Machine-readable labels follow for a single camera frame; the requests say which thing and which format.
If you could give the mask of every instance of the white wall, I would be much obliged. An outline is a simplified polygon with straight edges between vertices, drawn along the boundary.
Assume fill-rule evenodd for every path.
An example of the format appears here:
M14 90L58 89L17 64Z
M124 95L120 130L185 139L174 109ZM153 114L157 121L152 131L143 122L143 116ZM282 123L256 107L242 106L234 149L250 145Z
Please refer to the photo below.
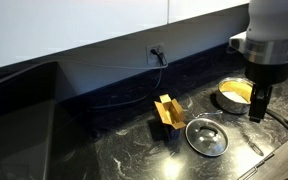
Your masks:
M228 42L248 25L247 5L180 21L56 54L47 59L74 60L103 65L148 66L146 46L165 43L169 62ZM61 63L77 94L136 75L143 70L106 69Z

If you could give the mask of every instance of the utensil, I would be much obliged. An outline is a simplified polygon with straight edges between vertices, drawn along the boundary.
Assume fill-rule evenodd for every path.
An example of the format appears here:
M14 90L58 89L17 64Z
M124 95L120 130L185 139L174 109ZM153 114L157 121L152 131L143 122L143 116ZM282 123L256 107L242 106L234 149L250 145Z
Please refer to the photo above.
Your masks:
M210 119L197 118L190 121L185 133L192 148L206 156L219 156L228 148L225 131Z
M244 114L250 108L253 83L244 78L223 79L216 92L217 103L233 114Z

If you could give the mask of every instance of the small cardboard box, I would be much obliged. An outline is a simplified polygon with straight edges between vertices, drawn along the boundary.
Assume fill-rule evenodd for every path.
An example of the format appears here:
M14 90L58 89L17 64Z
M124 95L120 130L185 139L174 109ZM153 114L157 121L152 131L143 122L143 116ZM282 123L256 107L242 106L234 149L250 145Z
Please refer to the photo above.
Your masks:
M181 105L176 99L171 100L168 94L160 96L161 103L155 101L155 106L164 124L171 125L175 130L186 126L186 118Z

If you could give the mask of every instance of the pot lid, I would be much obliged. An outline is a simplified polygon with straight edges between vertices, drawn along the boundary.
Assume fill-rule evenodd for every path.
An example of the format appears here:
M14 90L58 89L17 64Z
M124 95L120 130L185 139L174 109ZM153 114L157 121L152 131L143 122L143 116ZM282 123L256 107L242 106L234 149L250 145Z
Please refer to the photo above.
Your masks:
M228 139L222 127L206 118L197 118L188 123L186 138L198 152L207 156L219 156L228 147Z

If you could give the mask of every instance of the wall outlet plate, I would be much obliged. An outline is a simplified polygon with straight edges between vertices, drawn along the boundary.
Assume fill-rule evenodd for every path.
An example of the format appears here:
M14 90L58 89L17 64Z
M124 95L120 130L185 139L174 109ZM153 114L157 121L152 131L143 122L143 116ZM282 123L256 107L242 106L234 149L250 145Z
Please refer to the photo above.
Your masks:
M151 50L156 49L157 52L160 52L160 53L162 52L165 54L164 47L165 47L164 42L160 42L160 43L146 46L147 64L159 64L158 57L156 55L152 54Z

